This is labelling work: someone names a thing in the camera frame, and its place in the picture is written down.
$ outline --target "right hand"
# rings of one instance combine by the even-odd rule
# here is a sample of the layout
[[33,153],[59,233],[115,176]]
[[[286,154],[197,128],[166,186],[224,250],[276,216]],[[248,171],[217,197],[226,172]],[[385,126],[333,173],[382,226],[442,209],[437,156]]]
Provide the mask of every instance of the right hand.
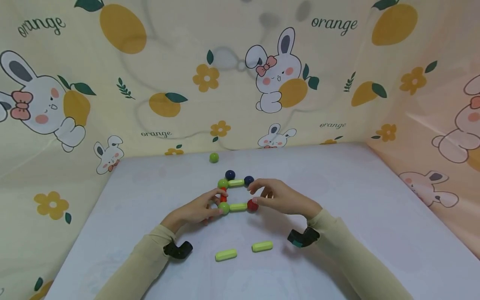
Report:
[[322,207],[314,200],[300,194],[278,179],[257,179],[248,186],[250,194],[264,188],[260,197],[253,197],[253,203],[273,208],[287,215],[302,215],[313,219]]

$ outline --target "red ball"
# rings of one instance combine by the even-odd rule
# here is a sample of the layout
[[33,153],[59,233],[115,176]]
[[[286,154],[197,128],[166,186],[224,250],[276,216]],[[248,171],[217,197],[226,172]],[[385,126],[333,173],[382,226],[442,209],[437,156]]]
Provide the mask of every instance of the red ball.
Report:
[[247,202],[247,209],[251,212],[256,212],[257,209],[258,209],[258,204],[257,203],[253,203],[253,201],[250,199],[248,202]]

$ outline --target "cartoon bunny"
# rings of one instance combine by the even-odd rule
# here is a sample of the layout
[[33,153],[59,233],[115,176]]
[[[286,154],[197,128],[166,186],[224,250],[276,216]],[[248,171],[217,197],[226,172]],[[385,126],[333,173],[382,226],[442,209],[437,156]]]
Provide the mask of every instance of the cartoon bunny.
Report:
[[278,39],[278,55],[267,57],[265,49],[260,45],[252,46],[245,56],[245,65],[257,71],[257,88],[262,92],[256,108],[266,113],[278,112],[282,109],[279,102],[282,94],[278,91],[286,81],[299,78],[301,62],[291,54],[295,30],[285,29]]
[[124,155],[123,151],[118,147],[119,144],[123,143],[121,138],[112,135],[108,138],[107,143],[108,147],[106,149],[99,142],[96,142],[93,147],[96,156],[100,158],[100,164],[96,168],[96,172],[100,175],[107,173],[107,171],[111,172]]
[[[480,94],[480,75],[470,80],[464,88],[467,95]],[[470,100],[455,117],[457,129],[447,135],[439,135],[432,140],[443,157],[454,163],[468,160],[468,150],[480,147],[480,96]]]
[[39,134],[53,133],[63,150],[71,152],[85,137],[85,128],[75,125],[63,112],[65,90],[53,77],[37,76],[28,63],[13,51],[0,54],[3,71],[23,87],[11,95],[0,92],[0,122],[7,119],[22,121]]
[[258,140],[258,145],[263,148],[281,148],[287,144],[287,139],[297,133],[296,129],[289,129],[286,133],[279,134],[280,124],[272,124],[268,129],[268,134]]
[[445,174],[436,171],[430,171],[427,175],[405,172],[398,176],[427,206],[437,202],[445,207],[452,207],[458,203],[458,196],[454,193],[435,191],[434,184],[448,180]]

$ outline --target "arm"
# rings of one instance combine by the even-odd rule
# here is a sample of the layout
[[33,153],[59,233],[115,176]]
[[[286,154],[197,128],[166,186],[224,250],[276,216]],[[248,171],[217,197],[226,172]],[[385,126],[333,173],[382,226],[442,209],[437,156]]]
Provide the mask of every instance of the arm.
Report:
[[175,241],[175,234],[186,223],[206,224],[208,218],[222,214],[221,209],[210,209],[210,201],[216,204],[216,194],[228,196],[221,189],[200,195],[190,203],[174,210],[146,234],[134,247],[127,260],[110,277],[95,297],[95,300],[139,300],[158,277],[168,262],[163,247]]
[[341,218],[323,209],[307,224],[320,233],[317,246],[336,262],[361,299],[413,299],[395,275],[350,233]]
[[248,189],[254,194],[263,187],[260,197],[252,201],[283,214],[302,215],[310,227],[319,232],[318,247],[335,261],[362,299],[409,300],[412,296],[400,281],[348,230],[340,218],[333,218],[314,200],[275,179],[257,179]]

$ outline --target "beige sleeve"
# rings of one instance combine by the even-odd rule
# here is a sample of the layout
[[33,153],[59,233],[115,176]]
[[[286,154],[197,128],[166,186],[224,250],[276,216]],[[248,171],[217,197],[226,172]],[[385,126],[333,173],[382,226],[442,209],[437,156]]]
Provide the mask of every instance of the beige sleeve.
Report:
[[110,277],[95,300],[139,300],[168,261],[163,247],[175,241],[175,234],[157,225],[134,247],[127,260]]
[[316,244],[336,262],[361,299],[413,299],[395,275],[350,233],[341,218],[323,209],[307,224],[320,233]]

